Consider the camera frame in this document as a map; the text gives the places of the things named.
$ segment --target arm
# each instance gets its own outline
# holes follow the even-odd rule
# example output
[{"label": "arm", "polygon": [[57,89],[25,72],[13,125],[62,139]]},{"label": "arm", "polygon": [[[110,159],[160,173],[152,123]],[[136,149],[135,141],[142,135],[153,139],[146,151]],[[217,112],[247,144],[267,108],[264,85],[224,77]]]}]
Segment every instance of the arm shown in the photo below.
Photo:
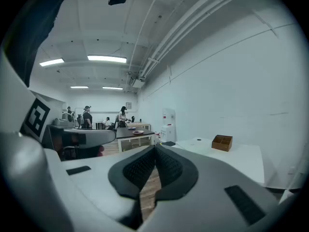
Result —
[{"label": "arm", "polygon": [[91,123],[90,123],[90,119],[89,119],[89,118],[87,118],[87,119],[86,119],[86,121],[88,122],[89,127],[92,127],[92,125],[91,125]]},{"label": "arm", "polygon": [[7,33],[9,40],[3,42],[8,60],[27,87],[30,84],[30,75],[38,48],[54,27],[63,1],[29,0],[9,29]]}]

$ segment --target plate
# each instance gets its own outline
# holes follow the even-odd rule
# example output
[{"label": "plate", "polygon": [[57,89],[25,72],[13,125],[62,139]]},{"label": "plate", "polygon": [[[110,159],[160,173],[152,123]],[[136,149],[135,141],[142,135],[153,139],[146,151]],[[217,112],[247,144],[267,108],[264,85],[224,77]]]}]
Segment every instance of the plate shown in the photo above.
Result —
[{"label": "plate", "polygon": [[143,134],[144,131],[143,130],[136,130],[133,132],[133,134],[139,135],[139,134]]}]

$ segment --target table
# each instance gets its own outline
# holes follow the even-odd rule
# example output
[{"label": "table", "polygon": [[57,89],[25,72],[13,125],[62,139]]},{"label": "table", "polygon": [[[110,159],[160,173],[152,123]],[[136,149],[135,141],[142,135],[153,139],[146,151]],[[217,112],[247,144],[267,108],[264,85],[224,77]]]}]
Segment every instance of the table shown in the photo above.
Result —
[{"label": "table", "polygon": [[[134,131],[144,131],[144,133],[142,135],[135,135],[135,134],[133,134]],[[129,130],[127,127],[117,128],[116,138],[118,140],[119,152],[122,152],[121,141],[124,141],[124,140],[130,141],[132,139],[138,139],[139,144],[140,144],[141,138],[151,137],[151,144],[154,145],[155,144],[154,135],[155,135],[154,132],[147,130],[147,129],[144,129],[143,127],[137,127],[135,130]]]},{"label": "table", "polygon": [[146,128],[146,126],[148,126],[148,130],[151,130],[150,124],[144,123],[144,122],[134,122],[134,123],[126,122],[126,124],[127,124],[128,127],[143,127],[143,128]]},{"label": "table", "polygon": [[176,142],[176,145],[173,147],[224,161],[253,181],[262,186],[264,185],[263,159],[259,146],[233,143],[229,152],[225,152],[213,149],[211,143],[212,140],[210,139],[196,137],[190,140]]}]

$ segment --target water cooler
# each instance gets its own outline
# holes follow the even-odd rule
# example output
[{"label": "water cooler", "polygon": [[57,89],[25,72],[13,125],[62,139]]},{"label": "water cooler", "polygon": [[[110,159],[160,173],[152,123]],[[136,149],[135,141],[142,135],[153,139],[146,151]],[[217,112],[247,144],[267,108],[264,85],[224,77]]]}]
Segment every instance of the water cooler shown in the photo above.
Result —
[{"label": "water cooler", "polygon": [[172,109],[163,109],[163,126],[161,127],[161,142],[175,142],[175,111]]}]

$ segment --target fluorescent ceiling light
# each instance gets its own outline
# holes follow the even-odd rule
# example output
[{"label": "fluorescent ceiling light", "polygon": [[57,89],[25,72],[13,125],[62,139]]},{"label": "fluorescent ceiling light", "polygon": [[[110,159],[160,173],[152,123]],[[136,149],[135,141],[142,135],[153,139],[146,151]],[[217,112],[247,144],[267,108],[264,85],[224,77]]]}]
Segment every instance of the fluorescent ceiling light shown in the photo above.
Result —
[{"label": "fluorescent ceiling light", "polygon": [[110,57],[110,56],[88,55],[88,59],[89,60],[99,60],[99,61],[111,61],[111,62],[126,63],[126,58],[118,58],[118,57]]},{"label": "fluorescent ceiling light", "polygon": [[88,88],[88,86],[71,86],[71,88]]},{"label": "fluorescent ceiling light", "polygon": [[119,90],[123,89],[122,87],[102,87],[102,88],[105,88],[105,89],[119,89]]},{"label": "fluorescent ceiling light", "polygon": [[55,60],[52,60],[52,61],[43,62],[43,63],[40,63],[40,65],[41,66],[46,66],[46,65],[59,64],[59,63],[64,63],[62,58],[55,59]]}]

